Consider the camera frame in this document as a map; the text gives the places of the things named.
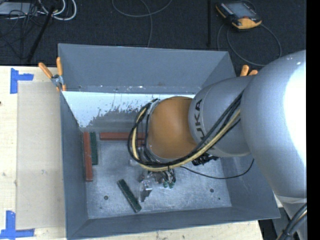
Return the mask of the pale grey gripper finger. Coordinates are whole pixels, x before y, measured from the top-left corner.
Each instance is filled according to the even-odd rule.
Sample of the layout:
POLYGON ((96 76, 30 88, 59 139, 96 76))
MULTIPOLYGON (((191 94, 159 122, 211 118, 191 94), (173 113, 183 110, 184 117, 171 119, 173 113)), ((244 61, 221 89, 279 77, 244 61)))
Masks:
POLYGON ((149 197, 152 190, 153 190, 152 183, 149 180, 143 180, 140 183, 140 190, 139 190, 140 202, 144 202, 145 199, 149 197))

